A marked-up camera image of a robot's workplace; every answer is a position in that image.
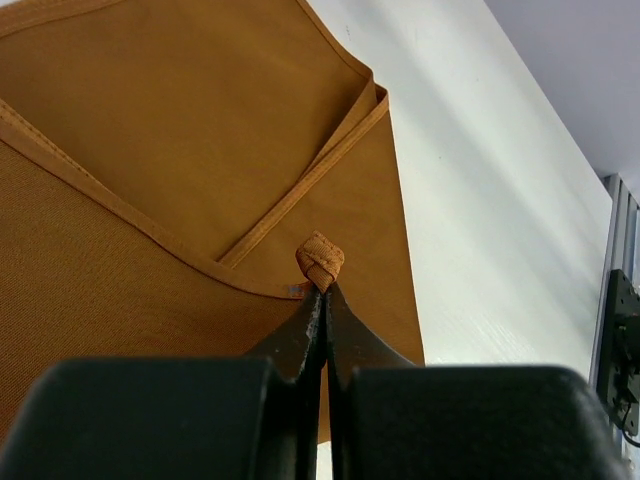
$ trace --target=white wall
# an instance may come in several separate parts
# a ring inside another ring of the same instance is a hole
[[[390,90],[428,363],[587,378],[611,200],[489,9],[310,3]]]
[[[587,160],[640,198],[640,2],[486,2]]]

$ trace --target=stitched seam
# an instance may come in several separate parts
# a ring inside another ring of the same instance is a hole
[[[366,100],[367,96],[365,94],[367,92],[367,87],[369,86],[370,83],[373,83],[373,76],[369,77],[365,87],[362,89],[362,93],[360,94],[360,96],[356,99],[355,103],[352,105],[351,109],[349,110],[349,112],[347,113],[343,121],[340,122],[340,124],[338,125],[338,128],[336,128],[333,134],[329,137],[329,140],[327,141],[327,143],[325,143],[324,146],[320,149],[320,152],[318,152],[318,155],[316,155],[316,157],[311,161],[309,166],[305,169],[304,173],[302,174],[302,177],[304,177],[304,175],[309,173],[313,169],[313,167],[315,167],[319,162],[321,162],[322,158],[327,154],[327,152],[330,152],[332,148],[334,148],[337,144],[339,144],[340,141],[346,135],[349,134],[349,131],[351,131],[353,128],[356,128],[358,126],[358,124],[356,123],[349,131],[347,131],[346,134],[342,136],[342,138],[339,138],[337,141],[334,141],[333,145],[329,147],[329,145],[332,143],[332,140],[335,140],[334,136],[337,136],[339,131],[343,129],[345,125],[348,125],[349,123],[353,122],[351,114],[355,112],[360,107],[360,105],[362,105],[362,103],[364,103],[364,101]]]
[[[123,0],[56,0],[51,3],[40,4],[39,6],[32,4],[26,6],[18,3],[16,6],[19,5],[21,7],[19,11],[2,15],[2,11],[0,10],[0,38],[28,27],[43,25],[50,21],[63,20],[83,13],[90,13],[121,1]],[[33,14],[36,15],[21,20],[22,17],[29,17]]]
[[[0,15],[4,15],[4,12],[9,12],[11,14],[10,16],[14,17],[18,13],[22,13],[33,7],[41,8],[43,5],[50,3],[50,1],[51,0],[22,0],[10,3],[9,5],[0,7]]]
[[[234,268],[251,250],[274,228],[274,226],[298,203],[298,201],[315,185],[337,162],[346,155],[386,113],[388,98],[385,98],[356,128],[349,132],[327,156],[318,163],[247,233],[240,242],[231,248],[220,263]]]
[[[0,120],[6,121],[6,117],[1,117]],[[10,129],[14,129],[18,135],[22,135],[23,138],[26,138],[26,140],[33,142],[33,144],[40,150],[40,152],[27,156],[22,153],[22,150],[20,148],[17,148],[15,145],[6,143],[4,142],[4,140],[0,140],[0,142],[5,143],[10,148],[20,152],[25,160],[44,169],[53,177],[56,177],[67,184],[73,190],[76,190],[80,194],[86,196],[90,201],[108,210],[120,220],[138,230],[142,235],[157,244],[168,254],[174,256],[185,265],[188,265],[190,268],[193,268],[203,275],[206,275],[207,277],[212,278],[213,280],[225,284],[231,288],[245,291],[253,295],[281,298],[285,300],[299,300],[304,296],[304,292],[298,291],[296,290],[296,288],[304,288],[306,282],[293,285],[277,285],[256,282],[250,278],[245,278],[243,276],[238,277],[235,272],[226,267],[224,268],[224,270],[219,272],[213,271],[212,268],[207,266],[208,263],[212,263],[213,265],[215,265],[216,269],[219,269],[223,266],[219,265],[216,262],[211,262],[208,259],[203,259],[201,256],[194,254],[187,246],[185,246],[180,241],[180,239],[174,237],[170,232],[167,232],[161,226],[153,222],[153,220],[149,219],[134,207],[124,202],[119,197],[115,196],[111,191],[106,189],[101,184],[97,182],[90,182],[89,185],[86,185],[82,183],[82,179],[84,177],[75,179],[73,178],[73,176],[69,176],[69,174],[74,174],[75,171],[68,170],[67,173],[61,173],[57,169],[52,168],[48,158],[54,158],[56,161],[60,161],[60,158],[58,156],[54,155],[51,150],[46,149],[40,142],[35,141],[32,136],[27,134],[25,129],[19,128],[18,125],[14,123],[9,123],[9,126]],[[67,163],[61,162],[60,165],[67,165]]]
[[[29,124],[26,120],[24,120],[20,115],[18,115],[15,112],[12,112],[5,105],[0,105],[0,108],[9,115],[7,117],[6,115],[2,114],[2,111],[0,111],[0,119],[4,120],[9,124],[12,123],[11,122],[12,120],[16,120],[18,123],[20,123],[20,125],[22,125],[27,130],[32,140],[34,140],[37,143],[40,143],[42,147],[48,147],[51,153],[54,153],[56,157],[60,158],[62,161],[64,161],[65,163],[67,163],[68,165],[76,169],[78,172],[82,173],[85,177],[91,179],[96,183],[99,183],[95,178],[91,176],[91,174],[89,174],[89,172],[87,172],[85,169],[80,167],[80,165],[78,165],[73,160],[71,160],[71,158],[69,158],[66,153],[60,150],[53,142],[51,142],[51,140],[49,140],[42,133],[40,133],[40,131],[36,130],[31,124]]]

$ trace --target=metal bracket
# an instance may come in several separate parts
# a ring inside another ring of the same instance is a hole
[[[616,426],[637,435],[640,296],[622,270],[609,277],[596,390]]]

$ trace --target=knotted fabric tab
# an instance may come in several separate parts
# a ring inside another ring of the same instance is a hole
[[[305,277],[325,293],[338,278],[344,263],[344,253],[320,232],[315,231],[296,250],[298,266]]]

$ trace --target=tan fabric bag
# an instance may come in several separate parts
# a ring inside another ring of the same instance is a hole
[[[303,0],[25,0],[0,70],[0,443],[60,359],[247,351],[314,230],[422,362],[387,93]]]

